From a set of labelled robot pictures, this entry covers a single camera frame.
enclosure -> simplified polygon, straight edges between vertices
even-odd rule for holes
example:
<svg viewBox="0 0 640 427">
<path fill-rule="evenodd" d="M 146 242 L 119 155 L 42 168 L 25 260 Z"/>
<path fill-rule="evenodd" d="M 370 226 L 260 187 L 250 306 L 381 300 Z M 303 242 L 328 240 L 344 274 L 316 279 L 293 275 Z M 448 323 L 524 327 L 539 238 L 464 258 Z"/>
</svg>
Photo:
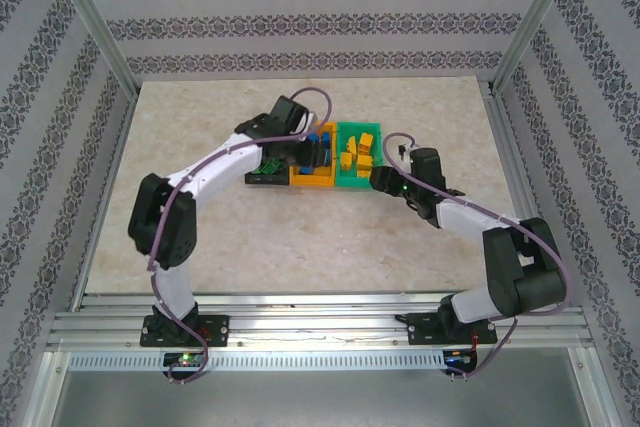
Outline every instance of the enclosure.
<svg viewBox="0 0 640 427">
<path fill-rule="evenodd" d="M 639 9 L 0 0 L 0 424 L 640 425 Z M 452 188 L 543 217 L 571 307 L 521 317 L 493 366 L 451 383 L 393 319 L 485 282 L 481 247 L 372 191 L 239 179 L 199 213 L 191 266 L 229 346 L 211 350 L 219 372 L 166 383 L 139 346 L 153 304 L 126 231 L 139 182 L 307 85 L 332 96 L 337 129 L 407 131 Z"/>
</svg>

black mounting plate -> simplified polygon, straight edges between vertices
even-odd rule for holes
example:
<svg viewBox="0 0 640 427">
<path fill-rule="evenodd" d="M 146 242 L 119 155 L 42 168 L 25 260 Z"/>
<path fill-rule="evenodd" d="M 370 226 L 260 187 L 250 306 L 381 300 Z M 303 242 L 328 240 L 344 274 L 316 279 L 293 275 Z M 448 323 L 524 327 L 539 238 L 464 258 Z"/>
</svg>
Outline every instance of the black mounting plate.
<svg viewBox="0 0 640 427">
<path fill-rule="evenodd" d="M 142 324 L 142 333 L 140 334 L 140 346 L 141 347 L 200 347 L 200 342 L 193 337 L 189 336 L 185 342 L 176 342 L 175 340 L 169 340 L 159 338 L 158 333 L 153 333 L 149 330 L 149 326 L 154 322 L 155 316 L 147 315 L 144 318 Z M 227 340 L 229 339 L 229 316 L 228 315 L 198 315 L 198 325 L 195 329 L 200 335 L 207 341 L 209 347 L 226 347 Z"/>
<path fill-rule="evenodd" d="M 411 313 L 402 317 L 402 322 L 407 325 L 409 345 L 471 344 L 473 332 L 478 336 L 478 344 L 495 344 L 498 342 L 495 329 L 489 330 L 490 322 L 488 320 L 475 322 L 471 332 L 461 332 L 459 335 L 456 334 L 453 337 L 449 337 L 445 333 L 436 312 Z"/>
</svg>

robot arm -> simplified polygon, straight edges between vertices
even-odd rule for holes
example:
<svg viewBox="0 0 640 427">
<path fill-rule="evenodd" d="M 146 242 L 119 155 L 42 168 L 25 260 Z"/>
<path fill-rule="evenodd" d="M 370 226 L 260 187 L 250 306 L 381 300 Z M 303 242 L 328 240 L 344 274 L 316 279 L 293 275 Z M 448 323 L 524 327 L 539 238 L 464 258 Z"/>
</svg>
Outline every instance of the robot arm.
<svg viewBox="0 0 640 427">
<path fill-rule="evenodd" d="M 400 155 L 402 160 L 409 158 L 413 177 L 468 200 L 462 192 L 447 189 L 436 149 L 417 148 L 409 152 L 401 147 Z M 475 322 L 513 317 L 564 299 L 566 286 L 558 266 L 516 229 L 415 185 L 392 167 L 375 167 L 370 183 L 375 190 L 403 197 L 409 208 L 434 227 L 456 232 L 483 246 L 487 284 L 441 301 L 439 320 L 451 337 L 457 331 L 469 330 Z M 509 220 L 536 234 L 557 252 L 544 220 Z"/>
<path fill-rule="evenodd" d="M 277 159 L 287 164 L 318 167 L 323 165 L 325 158 L 321 143 L 306 138 L 264 145 L 251 144 L 235 150 L 231 148 L 251 140 L 308 132 L 315 122 L 313 112 L 281 96 L 269 114 L 260 114 L 240 124 L 222 146 L 203 159 L 166 178 L 150 174 L 142 180 L 128 234 L 135 241 L 137 250 L 149 255 L 169 195 L 182 179 L 188 179 L 180 187 L 171 206 L 156 257 L 158 268 L 152 274 L 156 276 L 157 289 L 163 300 L 162 303 L 157 302 L 153 309 L 159 329 L 171 331 L 176 337 L 186 334 L 173 324 L 165 309 L 169 309 L 187 325 L 194 323 L 198 315 L 188 273 L 188 258 L 197 241 L 197 211 L 235 179 L 256 170 L 263 160 Z M 196 169 L 220 151 L 229 153 Z"/>
</svg>

table surface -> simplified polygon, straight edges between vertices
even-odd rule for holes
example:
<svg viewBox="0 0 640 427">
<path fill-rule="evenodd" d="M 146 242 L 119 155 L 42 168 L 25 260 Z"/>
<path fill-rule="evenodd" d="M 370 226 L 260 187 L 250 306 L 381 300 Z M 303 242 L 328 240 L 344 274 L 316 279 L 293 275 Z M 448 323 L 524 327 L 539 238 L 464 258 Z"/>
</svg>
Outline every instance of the table surface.
<svg viewBox="0 0 640 427">
<path fill-rule="evenodd" d="M 334 121 L 378 122 L 440 152 L 449 188 L 499 213 L 513 206 L 473 77 L 145 83 L 91 266 L 87 292 L 150 292 L 127 236 L 140 180 L 182 170 L 277 97 L 313 85 Z M 299 97 L 323 117 L 324 99 Z M 238 179 L 198 214 L 196 292 L 467 289 L 485 281 L 482 248 L 434 229 L 373 191 L 250 187 Z"/>
</svg>

striped wall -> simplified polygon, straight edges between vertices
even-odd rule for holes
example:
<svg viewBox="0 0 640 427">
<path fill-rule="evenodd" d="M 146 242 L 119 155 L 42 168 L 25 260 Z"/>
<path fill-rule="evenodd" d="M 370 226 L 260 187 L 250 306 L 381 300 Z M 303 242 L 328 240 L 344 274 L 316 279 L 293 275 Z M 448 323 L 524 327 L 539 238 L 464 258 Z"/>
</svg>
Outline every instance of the striped wall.
<svg viewBox="0 0 640 427">
<path fill-rule="evenodd" d="M 0 426 L 19 424 L 128 105 L 70 0 L 0 0 Z"/>
<path fill-rule="evenodd" d="M 554 0 L 504 94 L 624 425 L 640 425 L 638 2 Z"/>
<path fill-rule="evenodd" d="M 469 74 L 489 80 L 531 2 L 95 1 L 139 80 Z"/>
</svg>

